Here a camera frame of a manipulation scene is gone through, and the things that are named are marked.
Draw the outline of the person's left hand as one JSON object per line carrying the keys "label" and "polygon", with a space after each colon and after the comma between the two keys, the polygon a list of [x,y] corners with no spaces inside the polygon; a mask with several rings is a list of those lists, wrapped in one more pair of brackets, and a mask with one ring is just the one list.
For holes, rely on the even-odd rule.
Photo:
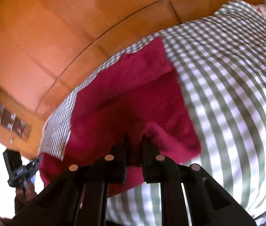
{"label": "person's left hand", "polygon": [[20,210],[32,201],[37,196],[35,191],[35,186],[30,181],[24,184],[24,187],[16,188],[16,196],[14,199],[15,204],[15,214],[18,214]]}

